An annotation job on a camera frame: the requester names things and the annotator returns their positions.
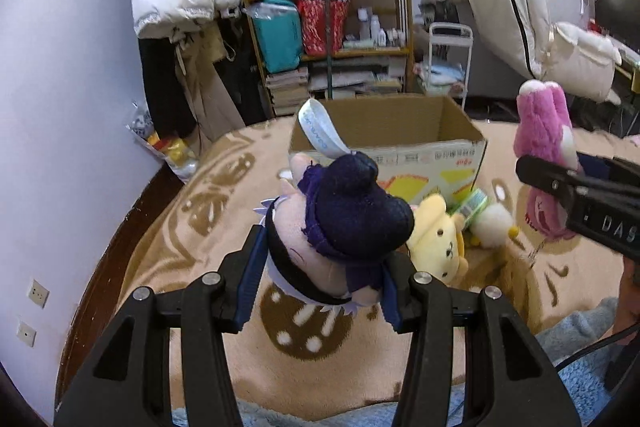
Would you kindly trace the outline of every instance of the white bottle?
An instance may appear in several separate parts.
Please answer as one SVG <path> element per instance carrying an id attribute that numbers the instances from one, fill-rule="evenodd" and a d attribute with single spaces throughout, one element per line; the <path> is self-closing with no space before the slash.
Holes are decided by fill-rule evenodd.
<path id="1" fill-rule="evenodd" d="M 380 33 L 380 20 L 378 19 L 377 15 L 372 15 L 371 16 L 370 28 L 371 28 L 371 38 L 373 39 L 373 45 L 377 46 L 378 45 L 378 35 Z"/>
<path id="2" fill-rule="evenodd" d="M 366 8 L 358 8 L 358 20 L 360 21 L 360 40 L 367 41 L 371 38 L 369 31 L 369 13 Z"/>
<path id="3" fill-rule="evenodd" d="M 378 32 L 378 47 L 386 47 L 386 33 L 382 28 L 380 28 L 380 31 Z"/>

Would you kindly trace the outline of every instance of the computer monitor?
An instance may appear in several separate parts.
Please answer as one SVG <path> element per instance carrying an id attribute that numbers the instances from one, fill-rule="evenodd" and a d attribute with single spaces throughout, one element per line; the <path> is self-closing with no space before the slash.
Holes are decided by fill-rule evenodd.
<path id="1" fill-rule="evenodd" d="M 596 23 L 640 52 L 640 0 L 596 0 Z"/>

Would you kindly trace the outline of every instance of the wall switch plate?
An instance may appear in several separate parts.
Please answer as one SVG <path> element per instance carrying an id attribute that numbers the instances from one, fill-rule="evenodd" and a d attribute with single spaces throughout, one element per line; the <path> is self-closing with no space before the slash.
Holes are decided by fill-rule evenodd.
<path id="1" fill-rule="evenodd" d="M 33 343 L 36 341 L 36 330 L 34 330 L 30 325 L 20 322 L 17 335 L 21 341 L 27 344 L 27 346 L 33 347 Z"/>
<path id="2" fill-rule="evenodd" d="M 35 279 L 31 279 L 31 286 L 27 296 L 38 306 L 44 308 L 44 304 L 47 302 L 47 297 L 49 297 L 49 290 Z"/>

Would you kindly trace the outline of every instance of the person's hand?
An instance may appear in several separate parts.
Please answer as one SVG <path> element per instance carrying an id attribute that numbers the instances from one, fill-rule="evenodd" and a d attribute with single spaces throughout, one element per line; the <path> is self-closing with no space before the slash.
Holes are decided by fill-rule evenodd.
<path id="1" fill-rule="evenodd" d="M 640 286 L 634 284 L 636 264 L 625 257 L 625 270 L 620 280 L 620 294 L 618 296 L 618 310 L 613 323 L 613 333 L 619 333 L 640 321 Z M 635 335 L 621 340 L 620 344 L 628 344 Z"/>

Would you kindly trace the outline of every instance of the open cardboard box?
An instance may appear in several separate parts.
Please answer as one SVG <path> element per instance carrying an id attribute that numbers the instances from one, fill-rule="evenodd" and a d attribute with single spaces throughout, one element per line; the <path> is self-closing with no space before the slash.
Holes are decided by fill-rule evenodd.
<path id="1" fill-rule="evenodd" d="M 320 100 L 343 142 L 378 164 L 378 183 L 387 192 L 420 203 L 439 192 L 457 205 L 473 189 L 486 140 L 452 99 L 387 94 Z M 296 120 L 289 155 L 305 152 L 327 165 Z"/>

